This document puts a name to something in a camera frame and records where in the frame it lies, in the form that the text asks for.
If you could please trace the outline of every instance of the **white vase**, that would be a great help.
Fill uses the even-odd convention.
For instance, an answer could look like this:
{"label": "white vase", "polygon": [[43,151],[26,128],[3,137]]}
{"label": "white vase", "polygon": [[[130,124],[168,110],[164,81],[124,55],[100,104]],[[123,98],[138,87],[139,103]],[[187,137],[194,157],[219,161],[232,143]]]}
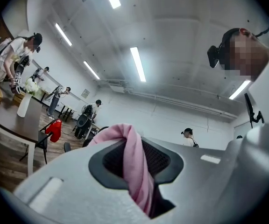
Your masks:
{"label": "white vase", "polygon": [[21,104],[18,107],[17,115],[24,118],[26,116],[26,112],[28,110],[28,105],[30,103],[30,100],[32,98],[32,95],[29,93],[26,93],[24,98],[21,101]]}

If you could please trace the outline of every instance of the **pink towel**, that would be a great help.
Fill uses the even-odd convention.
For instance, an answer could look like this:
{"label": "pink towel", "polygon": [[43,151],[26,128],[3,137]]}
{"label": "pink towel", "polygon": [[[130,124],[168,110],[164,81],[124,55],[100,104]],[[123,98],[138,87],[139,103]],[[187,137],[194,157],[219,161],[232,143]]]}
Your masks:
{"label": "pink towel", "polygon": [[147,160],[140,135],[129,124],[117,124],[97,134],[89,143],[95,145],[118,138],[127,139],[123,156],[123,178],[136,204],[149,215],[154,181],[148,172]]}

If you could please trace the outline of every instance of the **table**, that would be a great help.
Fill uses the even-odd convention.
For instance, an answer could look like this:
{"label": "table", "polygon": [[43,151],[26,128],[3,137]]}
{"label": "table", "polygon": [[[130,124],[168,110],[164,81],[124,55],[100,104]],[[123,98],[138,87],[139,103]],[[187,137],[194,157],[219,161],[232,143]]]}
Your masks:
{"label": "table", "polygon": [[47,95],[50,95],[50,94],[51,94],[51,93],[47,92],[46,90],[44,90],[44,89],[42,89],[42,88],[41,88],[41,90],[43,91],[43,96],[42,96],[42,98],[41,98],[41,100],[40,100],[40,103],[42,103],[42,101],[43,101],[43,99],[44,99],[44,97],[45,97],[46,94],[47,94]]}
{"label": "table", "polygon": [[42,104],[31,99],[26,116],[17,115],[18,107],[10,91],[9,82],[0,82],[3,99],[0,102],[0,133],[28,145],[28,175],[33,173],[35,143],[38,141],[39,121]]}
{"label": "table", "polygon": [[67,110],[66,110],[66,112],[65,112],[65,115],[63,116],[63,119],[65,118],[65,116],[67,115],[67,112],[69,111],[69,114],[66,116],[66,120],[65,120],[65,122],[67,122],[67,119],[68,119],[68,117],[69,117],[69,115],[71,114],[71,112],[73,111],[73,113],[76,111],[76,110],[74,110],[74,109],[72,109],[70,106],[68,106],[68,105],[65,105],[63,102],[61,102],[61,104],[63,105],[63,108],[62,108],[62,110],[61,110],[61,112],[60,112],[60,114],[59,114],[59,118],[61,117],[61,115],[62,115],[62,112],[63,112],[63,110],[65,109],[65,107],[67,107]]}
{"label": "table", "polygon": [[100,128],[99,128],[96,124],[94,124],[94,123],[91,122],[89,131],[88,131],[88,133],[87,133],[87,135],[86,135],[86,137],[85,137],[85,140],[89,137],[89,133],[91,132],[92,127],[94,127],[95,129],[97,129],[98,131],[100,130]]}

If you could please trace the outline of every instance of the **red bag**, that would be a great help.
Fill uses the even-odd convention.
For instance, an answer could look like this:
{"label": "red bag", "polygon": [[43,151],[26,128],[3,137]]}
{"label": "red bag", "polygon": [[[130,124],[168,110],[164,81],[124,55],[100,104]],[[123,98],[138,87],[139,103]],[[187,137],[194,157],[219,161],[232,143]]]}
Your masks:
{"label": "red bag", "polygon": [[52,132],[52,135],[50,137],[50,141],[57,142],[59,138],[61,137],[61,127],[62,127],[62,121],[60,119],[57,119],[54,123],[52,123],[46,130],[45,133],[49,134]]}

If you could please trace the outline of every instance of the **white flowers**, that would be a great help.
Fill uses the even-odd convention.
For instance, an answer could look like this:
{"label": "white flowers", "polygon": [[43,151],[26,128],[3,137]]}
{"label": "white flowers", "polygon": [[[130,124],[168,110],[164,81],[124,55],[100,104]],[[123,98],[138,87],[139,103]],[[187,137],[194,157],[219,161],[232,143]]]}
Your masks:
{"label": "white flowers", "polygon": [[31,95],[35,95],[39,91],[39,86],[32,80],[32,78],[29,78],[26,81],[24,90]]}

